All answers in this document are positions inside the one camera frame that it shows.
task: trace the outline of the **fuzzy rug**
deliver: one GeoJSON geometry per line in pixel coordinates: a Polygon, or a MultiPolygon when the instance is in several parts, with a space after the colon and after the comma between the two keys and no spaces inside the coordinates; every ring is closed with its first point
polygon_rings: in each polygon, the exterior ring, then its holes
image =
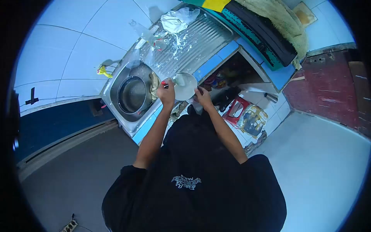
{"type": "Polygon", "coordinates": [[[298,55],[292,61],[300,69],[300,60],[308,51],[308,38],[304,26],[295,13],[281,0],[235,0],[256,14],[269,18],[274,27],[295,48],[298,55]]]}

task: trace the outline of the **yellow label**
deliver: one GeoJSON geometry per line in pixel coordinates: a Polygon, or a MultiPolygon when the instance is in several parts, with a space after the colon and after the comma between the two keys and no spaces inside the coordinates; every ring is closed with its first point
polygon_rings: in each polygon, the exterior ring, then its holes
{"type": "Polygon", "coordinates": [[[203,8],[221,12],[231,0],[205,0],[203,8]]]}

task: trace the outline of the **hand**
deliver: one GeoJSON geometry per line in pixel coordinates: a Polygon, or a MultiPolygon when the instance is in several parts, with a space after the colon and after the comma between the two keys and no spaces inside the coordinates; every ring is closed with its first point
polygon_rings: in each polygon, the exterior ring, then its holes
{"type": "Polygon", "coordinates": [[[172,110],[175,103],[175,91],[174,84],[170,79],[168,85],[169,88],[165,89],[164,85],[160,83],[160,86],[157,89],[157,96],[160,98],[165,109],[172,110]]]}
{"type": "Polygon", "coordinates": [[[203,94],[201,94],[198,88],[194,89],[194,92],[197,95],[198,102],[204,107],[206,111],[210,109],[215,109],[214,104],[211,101],[210,93],[202,87],[199,88],[202,90],[203,94]]]}

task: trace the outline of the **yellow toy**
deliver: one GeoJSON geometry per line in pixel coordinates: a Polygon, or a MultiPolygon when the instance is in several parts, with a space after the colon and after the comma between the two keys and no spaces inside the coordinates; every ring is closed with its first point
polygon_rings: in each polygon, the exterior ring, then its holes
{"type": "Polygon", "coordinates": [[[97,73],[98,75],[103,74],[103,75],[105,75],[105,76],[108,77],[108,78],[112,78],[112,77],[113,77],[112,74],[108,74],[108,73],[107,73],[105,66],[102,66],[102,67],[100,67],[99,69],[97,69],[96,73],[97,73]]]}

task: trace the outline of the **person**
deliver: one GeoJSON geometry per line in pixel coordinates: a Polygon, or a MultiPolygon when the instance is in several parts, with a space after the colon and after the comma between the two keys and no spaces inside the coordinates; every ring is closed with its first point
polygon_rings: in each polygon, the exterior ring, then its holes
{"type": "Polygon", "coordinates": [[[190,106],[164,134],[175,92],[160,86],[163,108],[102,204],[105,224],[121,231],[280,231],[286,203],[264,155],[247,158],[216,111],[195,89],[204,111],[190,106]]]}

